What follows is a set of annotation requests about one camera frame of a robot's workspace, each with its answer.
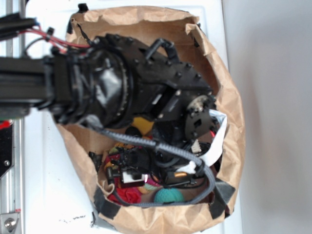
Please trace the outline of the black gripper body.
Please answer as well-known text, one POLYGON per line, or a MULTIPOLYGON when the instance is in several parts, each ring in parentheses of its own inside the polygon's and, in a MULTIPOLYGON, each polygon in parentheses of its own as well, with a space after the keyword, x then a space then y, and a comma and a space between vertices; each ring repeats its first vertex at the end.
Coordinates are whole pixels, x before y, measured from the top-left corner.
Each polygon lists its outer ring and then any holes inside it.
POLYGON ((213 149, 210 143, 201 143, 198 150, 192 149, 199 137, 211 133, 220 134, 223 121, 216 118, 215 97, 189 92, 159 93, 129 101, 123 97, 105 100, 107 123, 121 127, 134 117, 153 120, 151 130, 153 146, 143 139, 135 127, 128 127, 120 137, 123 144, 108 155, 112 167, 106 169, 110 182, 119 179, 122 188, 138 186, 143 177, 150 175, 157 184, 170 187, 185 187, 204 177, 202 165, 191 165, 185 154, 203 158, 213 149))

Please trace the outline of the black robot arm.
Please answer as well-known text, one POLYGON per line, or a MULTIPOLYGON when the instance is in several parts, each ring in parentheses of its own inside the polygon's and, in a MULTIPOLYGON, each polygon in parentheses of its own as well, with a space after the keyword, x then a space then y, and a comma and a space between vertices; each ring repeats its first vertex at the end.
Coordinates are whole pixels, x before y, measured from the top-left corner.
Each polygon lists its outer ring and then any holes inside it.
POLYGON ((0 125, 32 108, 48 110, 55 122, 78 124, 108 137, 109 129, 134 118, 153 122, 152 143, 122 135, 136 149, 121 154, 120 175, 150 174, 164 187, 192 185, 204 177, 203 163, 178 175, 190 162, 182 154, 202 135, 215 132, 213 90, 192 64, 179 59, 173 43, 107 34, 91 46, 43 58, 0 59, 0 125))

